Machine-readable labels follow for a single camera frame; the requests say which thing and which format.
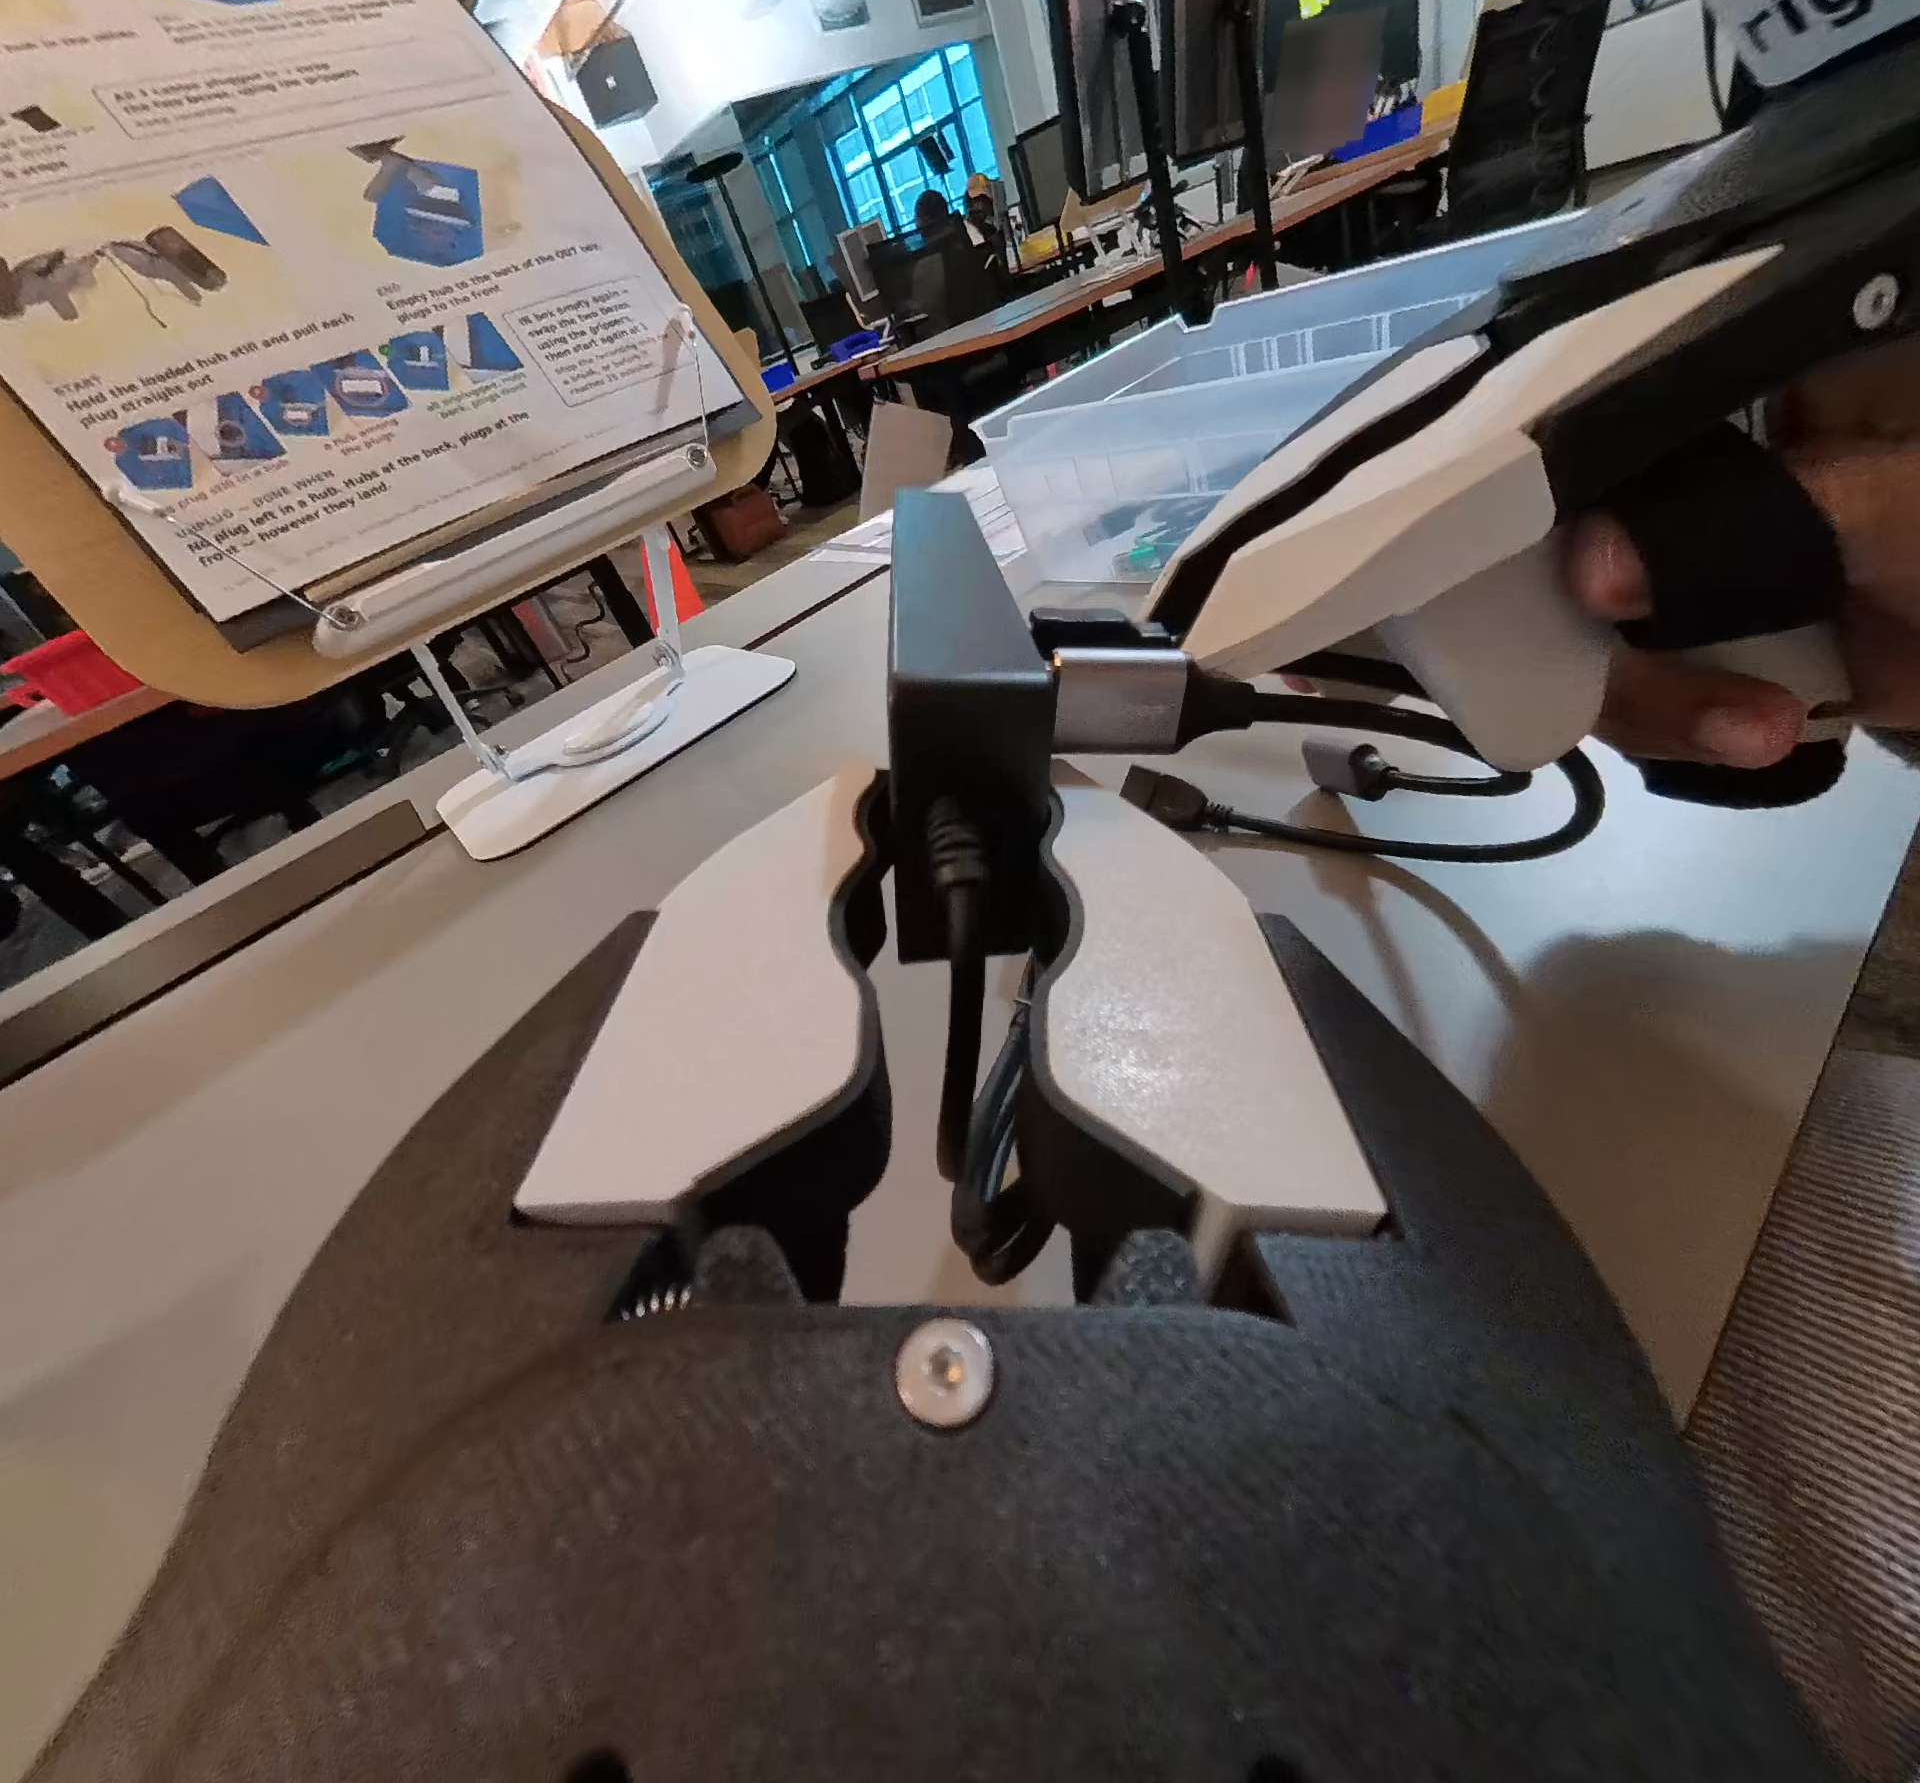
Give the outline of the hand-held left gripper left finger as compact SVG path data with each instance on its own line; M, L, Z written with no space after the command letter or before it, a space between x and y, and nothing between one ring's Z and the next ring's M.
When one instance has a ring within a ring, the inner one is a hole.
M882 772L840 766L676 884L514 1191L559 1226L682 1219L876 1083Z

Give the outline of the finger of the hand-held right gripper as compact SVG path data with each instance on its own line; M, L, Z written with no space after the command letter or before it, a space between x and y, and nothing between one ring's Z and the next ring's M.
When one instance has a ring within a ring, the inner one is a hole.
M1441 417L1494 362L1489 314L1455 312L1340 389L1212 505L1139 607L1166 633L1192 631L1228 559L1299 516L1379 452Z
M1543 544L1557 491L1531 430L1607 371L1667 342L1778 244L1694 265L1545 331L1478 378L1437 421L1342 476L1228 559L1187 653L1257 676L1441 596Z

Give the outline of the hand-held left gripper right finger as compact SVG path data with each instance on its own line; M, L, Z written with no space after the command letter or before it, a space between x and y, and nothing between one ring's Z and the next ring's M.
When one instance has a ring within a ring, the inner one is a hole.
M1037 977L1032 1091L1094 1149L1112 1229L1363 1239L1379 1183L1241 890L1099 785L1068 786L1044 871L1065 909Z

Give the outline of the clear plastic bin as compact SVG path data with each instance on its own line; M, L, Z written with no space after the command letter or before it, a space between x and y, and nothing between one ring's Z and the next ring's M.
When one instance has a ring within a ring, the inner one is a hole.
M972 422L1043 586L1144 589L1340 389L1575 224L1567 212L1168 318Z

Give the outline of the black USB hub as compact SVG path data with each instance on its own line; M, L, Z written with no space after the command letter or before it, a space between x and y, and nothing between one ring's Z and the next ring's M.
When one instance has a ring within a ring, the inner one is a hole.
M1057 688L970 504L901 488L886 643L886 769L898 964L945 961L947 902L932 817L969 829L984 871L982 946L1023 954L1043 836Z

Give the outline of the person's right hand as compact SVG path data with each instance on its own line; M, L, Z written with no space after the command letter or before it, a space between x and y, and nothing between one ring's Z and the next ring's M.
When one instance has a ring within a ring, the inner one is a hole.
M1767 405L1765 446L1720 422L1650 461L1583 512L1564 544L1581 609L1612 627L1662 619L1646 566L1674 547L1690 491L1725 514L1779 498L1823 519L1810 541L1827 568L1816 619L1836 633L1852 717L1887 734L1918 720L1918 341L1832 363ZM1618 643L1597 740L1650 762L1767 771L1806 740L1810 702L1785 685Z

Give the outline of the long wooden table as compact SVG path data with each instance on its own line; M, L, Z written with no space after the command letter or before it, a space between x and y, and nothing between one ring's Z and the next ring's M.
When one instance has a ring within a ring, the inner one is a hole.
M1290 187L1271 199L1273 233L1282 233L1285 230L1301 226L1322 212L1356 199L1372 187L1379 187L1444 155L1458 133L1458 126L1459 119L1455 114L1424 114L1421 132L1412 138L1377 152L1312 171L1301 185ZM872 363L861 365L858 376L859 379L897 379L948 362L1005 352L1072 317L1099 309L1111 300L1150 291L1161 278L1164 261L1160 255L1081 270L1051 288L1031 291L1004 304L970 322L941 331L917 344L894 346L880 354Z

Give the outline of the paper in plastic sleeve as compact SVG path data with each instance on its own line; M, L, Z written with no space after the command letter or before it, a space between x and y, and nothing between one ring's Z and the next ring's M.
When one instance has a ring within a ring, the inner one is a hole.
M966 466L932 485L937 494L964 498L995 564L1004 568L1024 556L1021 523L987 464ZM886 568L892 561L894 516L886 508L806 551L806 561L840 568Z

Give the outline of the leaning cardboard sheet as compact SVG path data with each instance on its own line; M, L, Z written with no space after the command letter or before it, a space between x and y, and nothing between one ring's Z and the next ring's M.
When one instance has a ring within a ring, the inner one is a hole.
M858 523L892 509L898 488L923 488L947 473L951 421L898 400L876 399L868 419Z

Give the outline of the person's ribbed pants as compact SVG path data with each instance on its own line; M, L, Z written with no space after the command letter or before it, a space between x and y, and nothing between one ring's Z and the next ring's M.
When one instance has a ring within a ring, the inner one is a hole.
M1769 1648L1855 1779L1918 1772L1918 853L1910 851L1687 1439Z

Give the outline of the small red bin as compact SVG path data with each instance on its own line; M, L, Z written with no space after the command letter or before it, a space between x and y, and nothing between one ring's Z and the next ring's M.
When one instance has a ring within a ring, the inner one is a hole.
M1 662L3 701L23 710L45 706L78 717L144 688L83 631L40 641Z

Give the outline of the white flat board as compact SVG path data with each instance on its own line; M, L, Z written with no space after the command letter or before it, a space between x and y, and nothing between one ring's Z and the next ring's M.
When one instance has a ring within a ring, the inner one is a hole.
M700 446L698 461L687 460L692 446L673 446L567 473L554 479L551 494L531 491L456 523L456 536L446 543L428 539L423 549L405 549L407 566L371 577L371 591L385 591L393 604L349 631L362 641L349 653L322 650L300 605L271 614L268 635L257 647L235 648L158 564L121 508L98 493L6 387L3 543L73 623L147 688L176 702L228 710L297 702L536 596L549 581L587 568L668 518L727 497L757 475L772 452L776 419L751 334L718 325L658 212L598 133L551 101L541 110L592 171L666 288L683 297L682 327L704 338L706 352L739 387L718 436Z

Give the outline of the black wall speaker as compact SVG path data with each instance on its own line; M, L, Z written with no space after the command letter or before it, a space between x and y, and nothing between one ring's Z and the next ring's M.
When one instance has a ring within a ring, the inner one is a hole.
M596 129L645 119L658 104L641 49L624 31L598 37L577 59L573 79Z

